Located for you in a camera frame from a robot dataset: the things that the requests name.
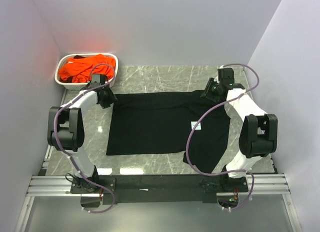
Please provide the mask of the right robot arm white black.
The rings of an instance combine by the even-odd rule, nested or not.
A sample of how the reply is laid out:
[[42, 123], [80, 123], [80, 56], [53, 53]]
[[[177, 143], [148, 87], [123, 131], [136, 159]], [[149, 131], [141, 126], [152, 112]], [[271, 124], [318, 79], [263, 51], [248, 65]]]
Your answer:
[[275, 152], [278, 119], [276, 115], [261, 109], [244, 86], [235, 83], [234, 79], [225, 79], [219, 83], [209, 78], [202, 96], [217, 103], [230, 101], [229, 104], [243, 121], [238, 140], [239, 152], [222, 169], [230, 173], [219, 176], [221, 189], [231, 191], [244, 181], [246, 172], [256, 162]]

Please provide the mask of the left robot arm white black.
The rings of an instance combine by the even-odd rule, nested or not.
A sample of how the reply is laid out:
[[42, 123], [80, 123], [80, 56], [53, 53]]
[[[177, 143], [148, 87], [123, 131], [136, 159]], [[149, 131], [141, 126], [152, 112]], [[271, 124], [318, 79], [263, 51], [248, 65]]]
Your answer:
[[100, 184], [96, 166], [90, 161], [84, 148], [85, 129], [83, 116], [96, 104], [108, 108], [116, 102], [109, 86], [82, 90], [60, 107], [51, 107], [48, 116], [48, 144], [61, 151], [73, 166], [75, 184], [87, 192], [109, 190]]

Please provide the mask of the black t-shirt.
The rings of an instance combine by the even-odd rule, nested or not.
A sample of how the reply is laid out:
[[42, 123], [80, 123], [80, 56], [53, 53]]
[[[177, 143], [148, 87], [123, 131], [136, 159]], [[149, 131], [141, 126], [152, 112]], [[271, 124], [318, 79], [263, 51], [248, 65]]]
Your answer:
[[106, 154], [168, 154], [188, 150], [190, 161], [200, 171], [212, 173], [228, 146], [230, 117], [224, 107], [210, 112], [198, 124], [213, 101], [202, 90], [117, 94]]

